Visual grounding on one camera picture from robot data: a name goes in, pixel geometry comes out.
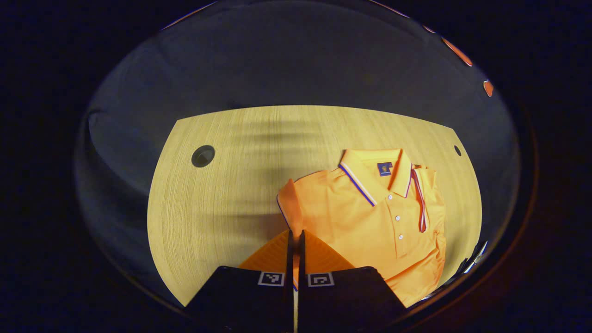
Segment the logo patch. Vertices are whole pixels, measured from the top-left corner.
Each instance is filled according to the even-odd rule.
[[[378,164],[378,171],[380,172],[380,177],[390,176],[391,175],[391,168],[392,168],[391,162],[379,163]]]
[[[329,287],[334,286],[333,274],[328,273],[312,273],[308,275],[309,287]]]
[[[284,285],[284,274],[261,272],[261,276],[259,276],[259,282],[257,284],[260,286],[282,287]]]

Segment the round hole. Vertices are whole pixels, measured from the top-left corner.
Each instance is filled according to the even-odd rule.
[[[203,168],[214,159],[214,147],[201,146],[191,156],[191,163],[198,168]]]

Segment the wooden table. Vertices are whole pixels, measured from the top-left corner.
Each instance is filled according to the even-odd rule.
[[[191,157],[203,145],[213,146],[215,157],[197,168]],[[148,201],[150,250],[161,278],[187,305],[219,265],[238,266],[287,228],[275,197],[289,178],[337,168],[345,149],[393,148],[438,172],[447,208],[444,283],[471,256],[481,230],[477,178],[456,133],[397,114],[315,105],[176,122]]]

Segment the orange polo shirt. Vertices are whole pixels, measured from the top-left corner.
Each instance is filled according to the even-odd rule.
[[[296,244],[305,229],[355,267],[376,268],[406,307],[436,288],[445,205],[436,171],[402,149],[347,150],[338,169],[290,179],[277,199]]]

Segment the folded shirt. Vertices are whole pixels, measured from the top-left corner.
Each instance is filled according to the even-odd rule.
[[[402,149],[347,150],[338,169],[290,179],[277,201],[295,244],[307,230],[355,267],[376,268],[406,307],[436,288],[446,209],[436,171]]]

